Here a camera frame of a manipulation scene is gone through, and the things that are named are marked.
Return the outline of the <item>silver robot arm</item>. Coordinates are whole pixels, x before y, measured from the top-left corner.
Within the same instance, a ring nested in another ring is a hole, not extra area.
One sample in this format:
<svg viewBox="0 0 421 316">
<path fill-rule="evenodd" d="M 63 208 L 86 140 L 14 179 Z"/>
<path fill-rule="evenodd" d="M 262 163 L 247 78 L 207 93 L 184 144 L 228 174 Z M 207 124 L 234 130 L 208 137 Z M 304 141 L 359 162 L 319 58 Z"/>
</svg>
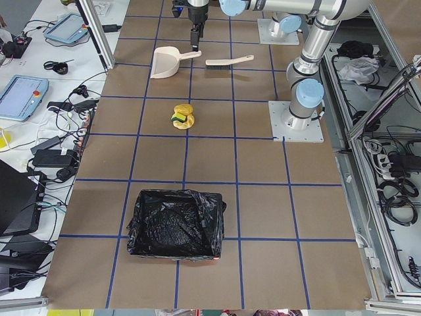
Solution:
<svg viewBox="0 0 421 316">
<path fill-rule="evenodd" d="M 270 33 L 273 38 L 284 38 L 296 32 L 302 23 L 299 15 L 273 12 L 270 24 Z"/>
<path fill-rule="evenodd" d="M 291 102 L 282 114 L 284 124 L 292 130 L 305 130 L 313 112 L 324 96 L 321 83 L 311 76 L 318 72 L 320 61 L 337 27 L 343 20 L 363 13 L 369 1 L 220 1 L 227 16 L 237 16 L 246 10 L 272 11 L 288 14 L 314 15 L 315 19 L 302 48 L 301 55 L 287 68 Z"/>
</svg>

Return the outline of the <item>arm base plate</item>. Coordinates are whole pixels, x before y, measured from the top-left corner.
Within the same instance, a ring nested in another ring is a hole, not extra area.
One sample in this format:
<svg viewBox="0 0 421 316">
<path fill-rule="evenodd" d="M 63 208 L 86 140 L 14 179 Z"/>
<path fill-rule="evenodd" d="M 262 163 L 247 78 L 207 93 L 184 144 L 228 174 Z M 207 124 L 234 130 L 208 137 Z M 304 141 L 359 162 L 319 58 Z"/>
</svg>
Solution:
<svg viewBox="0 0 421 316">
<path fill-rule="evenodd" d="M 269 101 L 268 110 L 275 142 L 322 143 L 322 128 L 315 109 L 310 118 L 294 117 L 289 111 L 289 101 Z"/>
<path fill-rule="evenodd" d="M 258 19 L 260 44 L 266 45 L 299 45 L 297 35 L 301 27 L 300 16 L 287 16 L 279 22 L 273 19 Z"/>
</svg>

